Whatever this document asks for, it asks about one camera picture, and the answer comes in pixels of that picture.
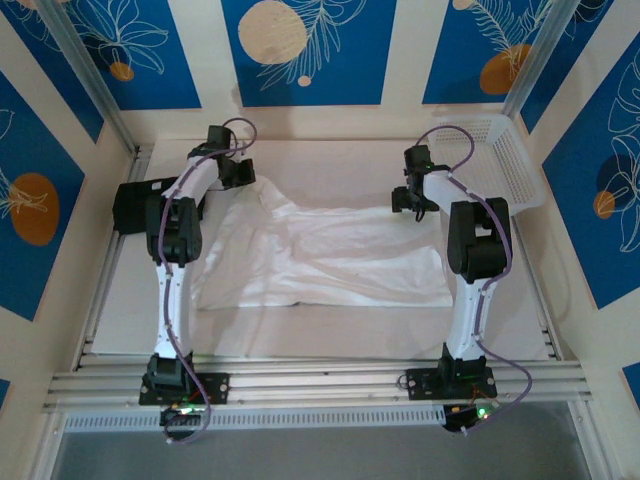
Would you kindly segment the black folded t-shirt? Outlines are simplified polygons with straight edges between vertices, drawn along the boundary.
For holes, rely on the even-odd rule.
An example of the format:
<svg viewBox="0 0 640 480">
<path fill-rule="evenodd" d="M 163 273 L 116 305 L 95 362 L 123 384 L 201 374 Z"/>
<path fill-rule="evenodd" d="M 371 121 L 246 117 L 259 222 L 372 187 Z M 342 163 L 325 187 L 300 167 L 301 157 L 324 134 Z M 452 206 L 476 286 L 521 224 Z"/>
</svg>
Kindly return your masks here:
<svg viewBox="0 0 640 480">
<path fill-rule="evenodd" d="M 112 213 L 114 229 L 122 235 L 146 232 L 146 204 L 173 185 L 176 177 L 158 178 L 120 184 Z"/>
</svg>

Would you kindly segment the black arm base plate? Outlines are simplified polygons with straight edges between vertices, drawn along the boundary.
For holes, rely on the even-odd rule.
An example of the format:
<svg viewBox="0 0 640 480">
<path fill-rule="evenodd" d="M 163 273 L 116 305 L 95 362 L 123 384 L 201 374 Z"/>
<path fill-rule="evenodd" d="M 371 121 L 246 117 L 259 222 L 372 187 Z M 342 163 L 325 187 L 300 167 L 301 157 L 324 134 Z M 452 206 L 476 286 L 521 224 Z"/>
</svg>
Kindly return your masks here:
<svg viewBox="0 0 640 480">
<path fill-rule="evenodd" d="M 449 377 L 437 368 L 408 369 L 406 377 L 410 400 L 471 400 L 478 396 L 494 399 L 498 395 L 488 367 L 479 375 Z"/>
<path fill-rule="evenodd" d="M 230 375 L 227 373 L 197 373 L 198 381 L 213 405 L 227 403 Z M 197 383 L 189 375 L 185 386 L 161 386 L 147 374 L 143 376 L 138 403 L 142 406 L 190 403 L 204 405 L 205 399 Z"/>
</svg>

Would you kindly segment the black controller board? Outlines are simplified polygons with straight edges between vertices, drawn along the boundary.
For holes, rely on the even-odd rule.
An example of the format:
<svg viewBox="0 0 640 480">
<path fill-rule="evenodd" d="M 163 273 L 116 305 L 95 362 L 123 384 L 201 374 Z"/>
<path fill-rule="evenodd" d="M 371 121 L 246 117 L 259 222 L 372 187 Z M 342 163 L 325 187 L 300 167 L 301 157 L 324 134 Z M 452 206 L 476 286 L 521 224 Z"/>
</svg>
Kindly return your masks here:
<svg viewBox="0 0 640 480">
<path fill-rule="evenodd" d="M 159 425 L 161 427 L 199 426 L 202 413 L 202 410 L 191 407 L 168 407 L 160 412 Z"/>
<path fill-rule="evenodd" d="M 498 409 L 497 402 L 465 403 L 445 405 L 444 428 L 452 433 L 466 434 L 487 421 Z"/>
</svg>

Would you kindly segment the blue floral wall panel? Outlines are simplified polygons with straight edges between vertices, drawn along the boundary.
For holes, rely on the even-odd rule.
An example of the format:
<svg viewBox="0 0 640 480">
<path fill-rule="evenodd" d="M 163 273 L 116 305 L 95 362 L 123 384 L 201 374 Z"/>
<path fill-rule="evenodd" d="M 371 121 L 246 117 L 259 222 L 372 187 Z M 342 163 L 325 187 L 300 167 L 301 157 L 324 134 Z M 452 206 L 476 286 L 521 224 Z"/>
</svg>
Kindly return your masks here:
<svg viewBox="0 0 640 480">
<path fill-rule="evenodd" d="M 450 0 L 424 104 L 504 100 L 554 0 Z"/>
<path fill-rule="evenodd" d="M 35 319 L 84 178 L 0 72 L 0 307 Z"/>
<path fill-rule="evenodd" d="M 640 39 L 622 54 L 543 163 L 591 295 L 640 287 Z"/>
<path fill-rule="evenodd" d="M 613 0 L 580 0 L 521 109 L 529 133 L 550 105 Z"/>
<path fill-rule="evenodd" d="M 201 106 L 168 0 L 67 0 L 63 8 L 121 110 Z"/>
<path fill-rule="evenodd" d="M 58 93 L 96 143 L 104 119 L 76 77 L 33 0 L 0 0 L 2 12 Z"/>
<path fill-rule="evenodd" d="M 380 104 L 397 0 L 221 0 L 243 106 Z"/>
</svg>

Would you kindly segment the white perforated plastic basket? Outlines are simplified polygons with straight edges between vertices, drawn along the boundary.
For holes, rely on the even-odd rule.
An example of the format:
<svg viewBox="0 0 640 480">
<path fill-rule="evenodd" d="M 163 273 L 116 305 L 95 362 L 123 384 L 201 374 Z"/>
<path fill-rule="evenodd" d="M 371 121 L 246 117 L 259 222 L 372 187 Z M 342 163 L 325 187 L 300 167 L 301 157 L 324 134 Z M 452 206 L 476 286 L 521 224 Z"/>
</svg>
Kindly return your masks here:
<svg viewBox="0 0 640 480">
<path fill-rule="evenodd" d="M 469 190 L 504 198 L 513 215 L 544 203 L 540 169 L 509 117 L 460 114 L 438 117 L 436 125 L 427 136 L 432 160 L 451 167 L 453 177 Z"/>
</svg>

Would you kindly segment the aluminium side rail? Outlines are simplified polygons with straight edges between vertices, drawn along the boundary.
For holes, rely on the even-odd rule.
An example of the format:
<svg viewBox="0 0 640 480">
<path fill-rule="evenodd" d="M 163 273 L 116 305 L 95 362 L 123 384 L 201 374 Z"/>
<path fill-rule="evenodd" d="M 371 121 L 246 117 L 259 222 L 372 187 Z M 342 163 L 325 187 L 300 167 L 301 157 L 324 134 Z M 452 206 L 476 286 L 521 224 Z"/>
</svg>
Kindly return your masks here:
<svg viewBox="0 0 640 480">
<path fill-rule="evenodd" d="M 136 148 L 136 154 L 131 162 L 128 174 L 125 177 L 126 183 L 141 181 L 144 178 L 151 160 L 153 149 L 154 145 L 152 143 L 142 144 Z M 93 290 L 87 314 L 71 361 L 71 371 L 76 371 L 81 366 L 85 347 L 93 343 L 105 298 L 122 249 L 122 244 L 123 240 L 121 239 L 121 234 L 115 229 L 112 229 L 107 248 L 100 263 L 97 283 Z"/>
<path fill-rule="evenodd" d="M 536 305 L 538 323 L 539 323 L 539 326 L 544 338 L 544 342 L 546 345 L 547 356 L 551 360 L 555 360 L 555 361 L 564 360 L 565 355 L 559 344 L 559 340 L 556 335 L 556 330 L 550 316 L 550 311 L 547 306 L 546 299 L 542 292 L 540 283 L 536 276 L 534 266 L 527 252 L 526 245 L 524 242 L 524 237 L 522 235 L 521 228 L 518 224 L 517 218 L 512 220 L 512 228 L 513 228 L 515 239 L 520 248 L 521 257 L 524 264 L 524 268 L 528 276 L 529 284 L 533 289 L 533 297 L 534 297 L 534 303 Z"/>
</svg>

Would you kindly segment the aluminium frame post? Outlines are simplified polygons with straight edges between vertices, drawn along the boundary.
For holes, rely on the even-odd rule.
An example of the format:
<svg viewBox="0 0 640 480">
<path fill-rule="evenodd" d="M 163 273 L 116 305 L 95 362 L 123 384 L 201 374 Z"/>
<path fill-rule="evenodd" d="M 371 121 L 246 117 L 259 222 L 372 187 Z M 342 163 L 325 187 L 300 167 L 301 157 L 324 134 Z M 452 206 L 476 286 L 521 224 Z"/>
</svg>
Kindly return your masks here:
<svg viewBox="0 0 640 480">
<path fill-rule="evenodd" d="M 136 154 L 137 144 L 123 120 L 120 109 L 63 6 L 57 0 L 34 0 L 34 4 L 102 118 L 111 127 L 124 149 L 130 154 Z"/>
<path fill-rule="evenodd" d="M 546 65 L 564 36 L 573 40 L 581 23 L 595 24 L 609 8 L 612 0 L 548 0 L 539 33 L 506 96 L 501 113 L 515 120 L 522 111 Z"/>
</svg>

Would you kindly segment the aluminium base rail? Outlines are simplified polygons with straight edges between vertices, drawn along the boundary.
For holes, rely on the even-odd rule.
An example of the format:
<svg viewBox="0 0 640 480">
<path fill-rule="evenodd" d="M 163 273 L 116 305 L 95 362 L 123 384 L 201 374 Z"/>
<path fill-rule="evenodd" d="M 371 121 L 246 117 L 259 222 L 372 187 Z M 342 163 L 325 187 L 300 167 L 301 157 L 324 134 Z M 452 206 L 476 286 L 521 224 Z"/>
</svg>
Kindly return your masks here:
<svg viewBox="0 0 640 480">
<path fill-rule="evenodd" d="M 407 392 L 398 380 L 406 370 L 430 368 L 431 361 L 370 359 L 222 359 L 200 357 L 196 368 L 230 376 L 230 408 L 297 408 L 406 405 Z M 592 399 L 577 361 L 526 361 L 524 373 L 491 363 L 498 399 L 520 393 L 527 401 Z M 135 407 L 145 371 L 133 356 L 87 356 L 80 368 L 54 374 L 45 396 L 47 411 L 124 409 Z"/>
</svg>

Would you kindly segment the white t-shirt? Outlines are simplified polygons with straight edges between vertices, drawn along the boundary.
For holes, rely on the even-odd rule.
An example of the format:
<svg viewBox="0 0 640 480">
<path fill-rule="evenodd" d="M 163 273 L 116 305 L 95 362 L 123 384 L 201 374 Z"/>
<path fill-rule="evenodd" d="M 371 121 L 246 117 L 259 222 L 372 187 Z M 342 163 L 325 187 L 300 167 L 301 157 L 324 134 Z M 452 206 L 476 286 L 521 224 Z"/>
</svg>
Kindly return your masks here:
<svg viewBox="0 0 640 480">
<path fill-rule="evenodd" d="M 283 307 L 447 308 L 438 214 L 383 207 L 305 208 L 265 178 L 232 197 L 192 285 L 200 310 Z"/>
</svg>

